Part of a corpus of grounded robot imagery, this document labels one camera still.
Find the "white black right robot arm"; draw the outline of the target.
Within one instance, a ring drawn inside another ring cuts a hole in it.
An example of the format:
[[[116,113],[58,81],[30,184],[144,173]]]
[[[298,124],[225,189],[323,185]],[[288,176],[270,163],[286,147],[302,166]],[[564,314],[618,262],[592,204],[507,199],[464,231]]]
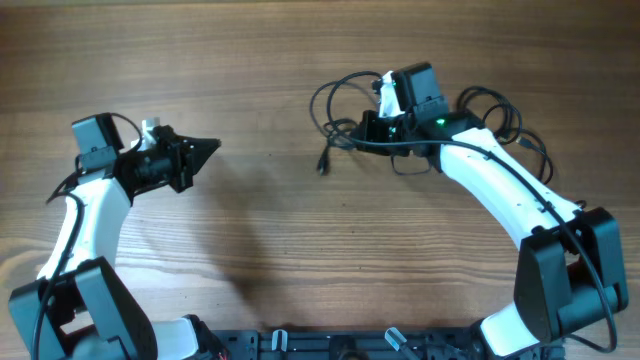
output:
[[[494,131],[469,109],[476,89],[449,103],[427,63],[374,74],[372,87],[379,105],[351,132],[357,149],[425,158],[467,189],[517,248],[513,299],[479,325],[489,356],[507,358],[576,338],[598,321],[612,323],[627,308],[616,220],[603,208],[562,198],[506,152],[522,123],[505,98],[495,100],[504,121]]]

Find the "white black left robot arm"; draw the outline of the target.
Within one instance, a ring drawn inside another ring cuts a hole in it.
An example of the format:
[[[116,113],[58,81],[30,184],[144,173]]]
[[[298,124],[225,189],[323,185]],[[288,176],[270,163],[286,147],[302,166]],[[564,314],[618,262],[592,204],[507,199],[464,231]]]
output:
[[[197,316],[152,322],[114,270],[135,198],[165,186],[185,191],[221,142],[147,119],[126,149],[118,117],[73,123],[75,169],[51,194],[65,200],[65,218],[35,281],[12,291],[13,322],[33,359],[226,359],[228,349]]]

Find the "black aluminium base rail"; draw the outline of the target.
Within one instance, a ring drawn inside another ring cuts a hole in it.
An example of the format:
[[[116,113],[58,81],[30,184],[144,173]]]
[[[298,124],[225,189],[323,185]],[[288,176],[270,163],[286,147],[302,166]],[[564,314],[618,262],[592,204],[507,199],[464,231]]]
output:
[[[495,359],[477,326],[422,331],[216,330],[202,356],[219,360]]]

